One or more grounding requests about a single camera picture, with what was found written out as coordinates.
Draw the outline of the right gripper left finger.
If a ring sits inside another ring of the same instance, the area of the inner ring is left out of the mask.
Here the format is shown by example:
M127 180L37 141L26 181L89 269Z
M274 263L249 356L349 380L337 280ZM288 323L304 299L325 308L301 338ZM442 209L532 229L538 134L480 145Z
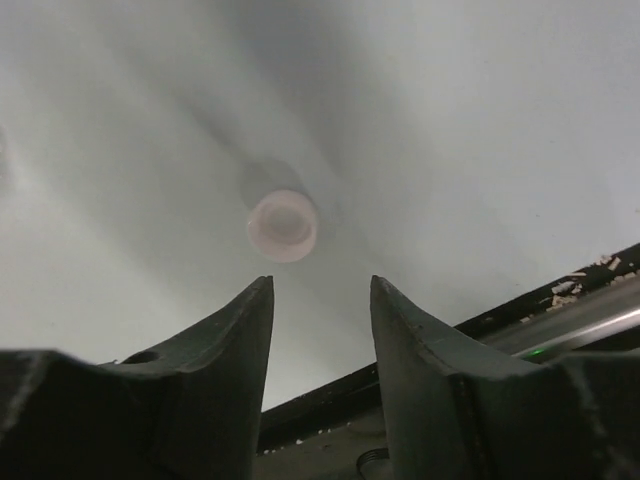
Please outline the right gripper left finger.
M120 363L1 354L5 479L248 479L274 313L269 277Z

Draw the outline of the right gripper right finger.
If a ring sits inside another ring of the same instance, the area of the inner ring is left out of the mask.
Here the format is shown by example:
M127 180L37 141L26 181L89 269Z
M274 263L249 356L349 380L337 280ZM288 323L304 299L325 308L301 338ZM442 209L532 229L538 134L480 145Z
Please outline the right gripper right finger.
M547 364L483 345L373 277L371 325L398 479L635 479L639 357Z

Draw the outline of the white bottle cap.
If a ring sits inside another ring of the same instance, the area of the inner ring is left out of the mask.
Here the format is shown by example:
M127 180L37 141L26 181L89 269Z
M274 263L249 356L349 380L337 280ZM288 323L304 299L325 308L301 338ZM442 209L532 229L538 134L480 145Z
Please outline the white bottle cap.
M303 259L315 247L319 228L311 200L292 190L276 190L250 212L247 235L251 245L275 263Z

